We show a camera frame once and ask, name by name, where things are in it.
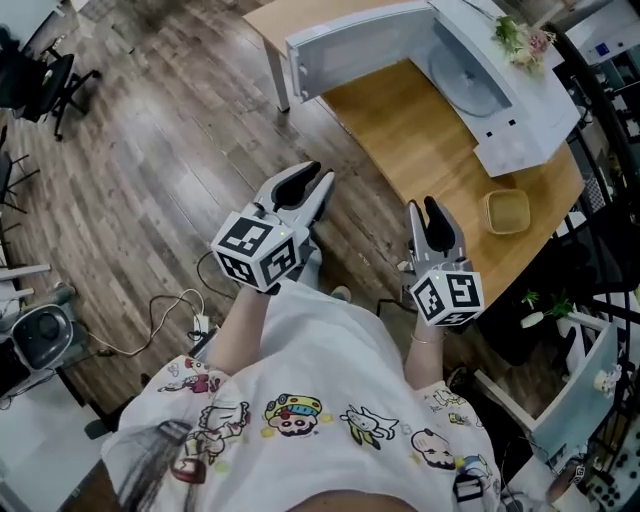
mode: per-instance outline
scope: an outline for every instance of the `white t-shirt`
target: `white t-shirt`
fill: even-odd
[[[202,511],[282,512],[331,490],[454,511],[454,459],[497,509],[500,474],[473,408],[443,382],[411,389],[377,317],[285,282],[261,351],[233,377],[186,357],[163,368],[103,447],[115,489],[147,449],[136,434],[172,419],[193,427],[154,510],[182,510],[191,487]]]

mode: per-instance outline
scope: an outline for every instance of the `white box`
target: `white box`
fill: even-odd
[[[233,212],[211,242],[225,275],[265,292],[300,263],[296,231]]]
[[[427,325],[460,325],[484,310],[478,272],[429,270],[413,285],[411,295]]]

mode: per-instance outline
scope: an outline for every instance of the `desk leg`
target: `desk leg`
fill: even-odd
[[[116,44],[122,50],[124,50],[126,53],[132,53],[133,52],[133,50],[134,50],[133,46],[131,46],[129,44],[129,42],[118,33],[118,31],[111,24],[111,22],[109,22],[107,30],[109,31],[109,35],[111,36],[111,38],[116,42]]]
[[[289,111],[289,98],[287,97],[287,88],[284,85],[284,74],[282,73],[282,64],[280,63],[280,54],[271,43],[266,39],[264,41],[264,51],[267,54],[267,62],[271,71],[271,78],[276,89],[277,105],[280,112]]]

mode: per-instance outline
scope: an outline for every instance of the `flower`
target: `flower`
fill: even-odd
[[[494,40],[511,64],[532,75],[540,75],[544,72],[544,54],[555,41],[555,35],[519,25],[510,16],[501,16],[496,19]]]

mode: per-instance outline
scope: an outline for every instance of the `white cabinet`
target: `white cabinet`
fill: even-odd
[[[61,14],[56,0],[0,0],[0,25],[9,28],[22,48],[53,12]]]

